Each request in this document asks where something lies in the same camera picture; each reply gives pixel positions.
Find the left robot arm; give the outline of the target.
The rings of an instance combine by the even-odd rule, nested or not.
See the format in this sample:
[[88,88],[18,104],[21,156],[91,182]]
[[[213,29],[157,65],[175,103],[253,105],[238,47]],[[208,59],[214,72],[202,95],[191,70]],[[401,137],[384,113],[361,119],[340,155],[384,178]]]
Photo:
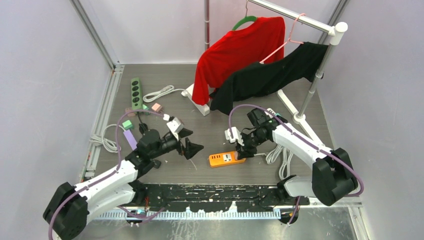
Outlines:
[[192,133],[183,128],[179,133],[169,131],[160,136],[155,129],[147,130],[136,148],[115,167],[76,185],[61,184],[43,213],[49,224],[48,238],[57,234],[62,240],[72,240],[91,220],[115,207],[145,204],[147,189],[139,178],[152,168],[158,169],[161,162],[157,158],[164,154],[177,151],[189,160],[203,150],[203,145],[189,140]]

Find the purple power strip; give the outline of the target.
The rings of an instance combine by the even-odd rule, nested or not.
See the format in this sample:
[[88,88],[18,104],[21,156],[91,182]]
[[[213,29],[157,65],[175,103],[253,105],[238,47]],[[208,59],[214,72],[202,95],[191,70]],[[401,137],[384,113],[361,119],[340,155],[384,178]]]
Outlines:
[[137,140],[135,136],[133,135],[132,131],[130,129],[125,130],[123,132],[125,139],[127,140],[128,144],[130,145],[131,149],[134,151],[137,148]]

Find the pink plug adapter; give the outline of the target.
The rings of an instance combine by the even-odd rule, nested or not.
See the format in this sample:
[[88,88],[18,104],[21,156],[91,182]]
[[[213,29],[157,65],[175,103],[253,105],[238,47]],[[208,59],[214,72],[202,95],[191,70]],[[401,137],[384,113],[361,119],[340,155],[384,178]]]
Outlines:
[[136,116],[136,113],[133,112],[133,109],[131,107],[125,108],[125,113],[126,113],[126,116],[129,118]]
[[151,106],[151,109],[152,109],[154,112],[156,112],[156,113],[162,113],[162,111],[163,111],[163,106],[162,106],[161,104],[159,104],[159,103],[154,103],[154,104]]

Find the teal green plug adapter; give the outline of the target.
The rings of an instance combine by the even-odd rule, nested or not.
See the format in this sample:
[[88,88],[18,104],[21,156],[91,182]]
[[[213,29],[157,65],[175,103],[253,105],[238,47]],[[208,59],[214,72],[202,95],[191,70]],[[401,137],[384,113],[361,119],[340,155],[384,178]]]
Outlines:
[[127,130],[132,130],[134,129],[134,125],[130,120],[126,120],[122,123],[122,127],[127,131]]

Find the orange power strip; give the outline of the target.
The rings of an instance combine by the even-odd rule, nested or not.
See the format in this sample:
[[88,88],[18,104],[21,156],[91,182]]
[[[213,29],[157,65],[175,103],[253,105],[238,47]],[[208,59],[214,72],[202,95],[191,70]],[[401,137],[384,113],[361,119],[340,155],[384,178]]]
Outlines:
[[241,160],[236,160],[235,152],[236,151],[229,151],[229,152],[211,154],[208,157],[210,167],[218,168],[218,167],[225,167],[225,166],[244,163],[246,161],[246,158]]

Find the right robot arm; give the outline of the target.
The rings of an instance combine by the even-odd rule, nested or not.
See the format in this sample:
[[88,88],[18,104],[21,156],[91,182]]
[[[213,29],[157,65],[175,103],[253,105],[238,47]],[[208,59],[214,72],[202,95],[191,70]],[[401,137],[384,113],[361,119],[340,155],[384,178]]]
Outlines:
[[243,133],[234,126],[225,131],[226,139],[236,144],[238,159],[253,157],[259,145],[271,141],[300,158],[312,170],[311,176],[293,174],[277,183],[277,198],[281,204],[288,206],[297,197],[312,197],[331,206],[362,188],[344,149],[319,145],[270,108],[256,107],[247,117],[253,126],[251,132]]

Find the green power strip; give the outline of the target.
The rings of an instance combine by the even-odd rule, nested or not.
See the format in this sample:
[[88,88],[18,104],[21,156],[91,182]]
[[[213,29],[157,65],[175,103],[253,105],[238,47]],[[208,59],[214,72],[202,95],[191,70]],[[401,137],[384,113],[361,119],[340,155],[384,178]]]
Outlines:
[[132,110],[138,110],[142,108],[143,96],[141,90],[141,81],[139,77],[132,78],[130,81],[131,87],[131,108]]

